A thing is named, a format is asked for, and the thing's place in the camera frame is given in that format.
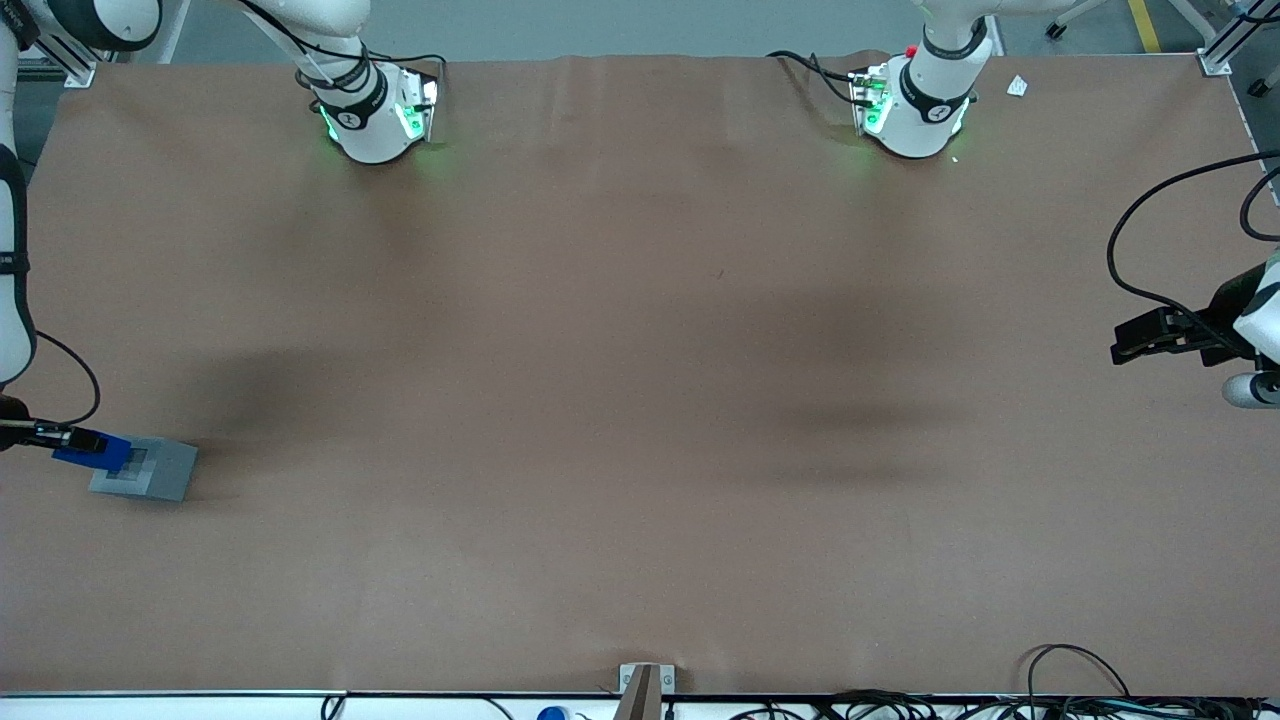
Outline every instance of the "green led light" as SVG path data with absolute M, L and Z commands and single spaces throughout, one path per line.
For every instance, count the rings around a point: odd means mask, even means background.
M 888 118 L 888 111 L 892 110 L 892 105 L 884 102 L 877 102 L 876 106 L 867 109 L 867 131 L 877 133 L 884 129 L 884 119 Z
M 320 117 L 324 118 L 324 124 L 329 128 L 329 140 L 339 142 L 338 131 L 333 127 L 333 120 L 329 119 L 329 113 L 324 109 L 324 105 L 320 106 Z
M 413 108 L 404 108 L 399 104 L 396 105 L 396 111 L 399 115 L 401 124 L 404 126 L 404 135 L 407 135 L 410 140 L 422 137 L 425 132 L 422 129 L 422 113 L 419 113 Z

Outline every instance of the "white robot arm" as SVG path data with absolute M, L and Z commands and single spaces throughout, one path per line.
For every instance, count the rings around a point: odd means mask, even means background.
M 924 13 L 924 36 L 913 56 L 868 69 L 855 97 L 858 128 L 905 158 L 928 158 L 946 146 L 969 109 L 973 83 L 991 58 L 987 15 L 1056 13 L 1075 0 L 911 0 Z
M 369 0 L 236 3 L 297 64 L 329 136 L 358 163 L 393 160 L 428 138 L 436 78 L 371 56 L 358 33 Z M 14 150 L 18 54 L 37 37 L 133 51 L 157 35 L 160 0 L 0 0 L 0 391 L 31 364 L 36 332 L 26 301 L 26 182 Z
M 1253 299 L 1231 327 L 1257 350 L 1258 370 L 1226 380 L 1222 397 L 1245 410 L 1280 409 L 1280 251 L 1263 266 Z

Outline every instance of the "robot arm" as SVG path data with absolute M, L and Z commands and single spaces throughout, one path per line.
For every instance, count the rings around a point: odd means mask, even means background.
M 297 64 L 329 137 L 358 163 L 385 163 L 428 138 L 436 79 L 372 58 L 358 33 L 370 0 L 244 0 L 250 19 Z M 27 190 L 13 132 L 18 54 L 40 36 L 95 50 L 134 51 L 160 31 L 160 0 L 0 0 L 0 392 L 31 365 L 36 329 L 27 307 Z M 101 438 L 33 420 L 0 395 L 0 450 L 37 445 L 93 452 Z
M 1194 315 L 1157 307 L 1117 325 L 1111 361 L 1183 352 L 1199 352 L 1206 368 L 1248 360 L 1253 372 L 1228 379 L 1222 397 L 1245 410 L 1280 410 L 1280 251 L 1222 283 Z
M 973 83 L 991 58 L 987 15 L 1065 10 L 1075 0 L 911 0 L 924 13 L 924 37 L 913 56 L 868 69 L 855 95 L 858 129 L 905 158 L 928 158 L 946 146 L 969 109 Z

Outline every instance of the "black strap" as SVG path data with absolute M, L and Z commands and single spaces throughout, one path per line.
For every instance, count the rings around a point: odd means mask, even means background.
M 23 50 L 31 47 L 31 44 L 40 37 L 36 18 L 31 17 L 27 6 L 18 0 L 0 0 L 0 15 L 4 17 L 4 24 L 13 31 Z
M 335 123 L 346 129 L 364 129 L 369 124 L 369 118 L 383 106 L 387 100 L 387 76 L 383 74 L 378 68 L 372 68 L 374 77 L 376 78 L 376 85 L 374 91 L 365 96 L 364 100 L 356 102 L 355 105 L 339 106 L 329 102 L 321 102 L 325 113 Z
M 0 252 L 0 275 L 24 275 L 29 270 L 26 252 Z
M 329 79 L 316 79 L 306 73 L 298 72 L 307 79 L 307 85 L 311 87 L 319 87 L 320 90 L 342 90 L 344 92 L 358 92 L 360 88 L 349 90 L 351 86 L 356 85 L 357 81 L 364 79 L 371 70 L 376 70 L 372 60 L 369 59 L 369 47 L 365 45 L 360 46 L 360 60 L 356 61 L 356 67 L 347 70 L 346 74 Z
M 899 76 L 899 85 L 902 87 L 902 99 L 908 101 L 909 105 L 919 110 L 920 119 L 931 126 L 938 123 L 945 123 L 955 115 L 955 111 L 964 105 L 965 100 L 969 99 L 969 94 L 973 92 L 973 86 L 969 87 L 959 97 L 951 97 L 943 100 L 941 97 L 934 97 L 919 87 L 911 81 L 911 63 L 908 61 L 902 65 L 902 73 Z
M 1257 313 L 1263 305 L 1270 302 L 1277 292 L 1280 292 L 1280 283 L 1271 283 L 1267 287 L 1258 288 L 1258 292 L 1253 295 L 1253 300 L 1249 300 L 1249 304 L 1240 311 L 1240 316 L 1243 318 Z
M 934 58 L 942 58 L 943 60 L 964 60 L 969 55 L 973 55 L 978 46 L 982 45 L 983 40 L 987 40 L 987 19 L 978 18 L 970 29 L 973 31 L 973 36 L 969 37 L 969 45 L 965 45 L 959 50 L 946 50 L 929 42 L 929 32 L 928 28 L 925 28 L 923 33 L 924 51 Z

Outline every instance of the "bracket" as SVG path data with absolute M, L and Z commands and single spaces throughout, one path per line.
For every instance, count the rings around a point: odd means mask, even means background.
M 631 682 L 631 675 L 635 674 L 636 667 L 640 665 L 654 665 L 653 662 L 627 662 L 625 665 L 618 665 L 618 694 L 627 692 L 627 683 Z M 676 666 L 675 665 L 658 665 L 658 678 L 662 680 L 662 693 L 672 694 L 676 692 Z
M 1204 77 L 1226 77 L 1231 74 L 1231 63 L 1222 61 L 1220 65 L 1213 65 L 1208 61 L 1208 53 L 1204 47 L 1196 50 L 1196 59 L 1199 60 L 1201 72 Z

